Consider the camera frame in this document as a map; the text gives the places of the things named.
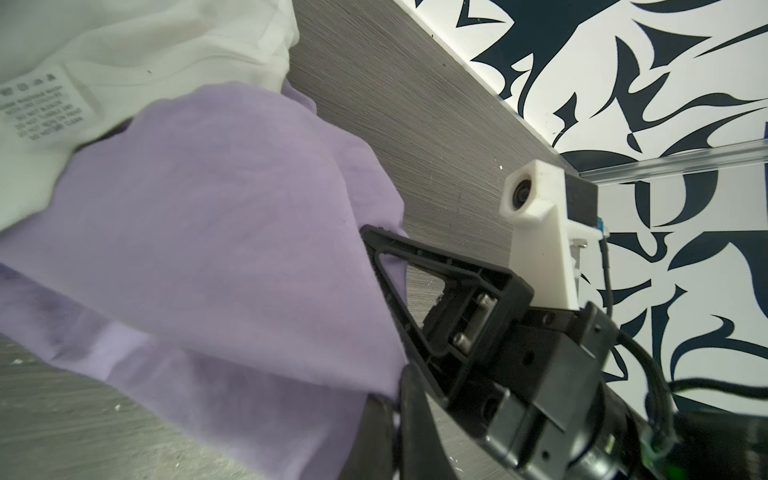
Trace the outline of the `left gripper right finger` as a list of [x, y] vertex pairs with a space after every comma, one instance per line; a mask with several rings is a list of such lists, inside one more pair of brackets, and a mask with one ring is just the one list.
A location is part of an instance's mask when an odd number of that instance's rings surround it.
[[422, 376], [407, 365], [400, 380], [400, 478], [457, 480], [441, 443]]

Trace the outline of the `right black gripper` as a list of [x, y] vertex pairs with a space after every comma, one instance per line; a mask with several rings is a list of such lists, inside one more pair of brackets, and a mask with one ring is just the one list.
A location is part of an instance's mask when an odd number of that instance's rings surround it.
[[[636, 426], [602, 377], [618, 329], [599, 307], [527, 312], [534, 290], [507, 268], [371, 225], [360, 235], [428, 392], [495, 461], [519, 479], [632, 477]], [[443, 282], [422, 323], [383, 257]]]

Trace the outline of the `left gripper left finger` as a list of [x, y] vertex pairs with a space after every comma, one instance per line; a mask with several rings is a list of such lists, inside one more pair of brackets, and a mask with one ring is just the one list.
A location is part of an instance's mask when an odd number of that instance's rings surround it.
[[339, 480], [393, 479], [397, 471], [396, 412], [384, 397], [369, 395]]

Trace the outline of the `purple cloth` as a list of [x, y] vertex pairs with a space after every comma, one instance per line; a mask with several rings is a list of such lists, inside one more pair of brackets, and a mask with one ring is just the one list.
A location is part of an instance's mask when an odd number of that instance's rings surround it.
[[77, 151], [1, 236], [1, 331], [269, 479], [335, 479], [403, 347], [360, 230], [404, 204], [290, 86], [206, 86]]

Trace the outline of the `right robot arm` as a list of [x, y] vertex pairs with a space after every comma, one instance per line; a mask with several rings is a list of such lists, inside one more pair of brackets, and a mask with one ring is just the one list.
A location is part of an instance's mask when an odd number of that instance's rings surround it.
[[522, 479], [766, 477], [765, 418], [673, 405], [683, 390], [762, 400], [765, 388], [669, 382], [594, 304], [537, 307], [510, 270], [373, 226], [361, 237], [409, 360], [401, 478], [456, 475], [431, 403]]

